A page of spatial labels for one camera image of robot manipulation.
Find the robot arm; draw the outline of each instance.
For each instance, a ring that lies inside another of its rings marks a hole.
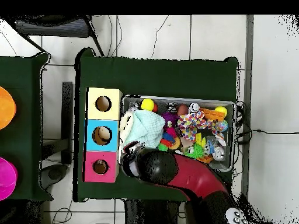
[[[156,186],[182,190],[190,199],[186,209],[192,213],[194,224],[247,224],[225,185],[204,163],[145,147],[130,152],[122,163],[124,172]]]

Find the green toy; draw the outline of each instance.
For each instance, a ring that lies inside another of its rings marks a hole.
[[[195,143],[193,146],[188,147],[184,151],[184,155],[194,159],[203,158],[204,157],[203,147]]]
[[[168,147],[162,143],[159,143],[158,147],[157,147],[160,151],[167,151]]]

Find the yellow ball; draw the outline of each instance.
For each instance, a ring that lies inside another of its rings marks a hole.
[[[155,103],[151,99],[144,99],[141,103],[141,109],[152,111],[154,109]]]
[[[215,111],[219,111],[221,113],[224,113],[224,117],[227,115],[227,109],[225,107],[216,107]]]

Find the dark green table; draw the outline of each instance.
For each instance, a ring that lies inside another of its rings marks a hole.
[[[82,182],[85,90],[120,89],[124,95],[148,95],[235,102],[238,60],[170,61],[94,57],[90,48],[76,57],[74,199],[129,198],[185,201],[176,189],[143,184],[120,170],[115,183]],[[230,187],[232,171],[219,173]]]
[[[49,54],[31,58],[0,57],[0,86],[16,103],[12,122],[0,130],[0,157],[18,170],[16,188],[10,199],[51,200],[40,187],[41,156],[41,69]]]

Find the pink bowl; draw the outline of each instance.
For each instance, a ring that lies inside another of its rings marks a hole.
[[[0,200],[4,200],[12,194],[17,177],[16,167],[0,157]]]

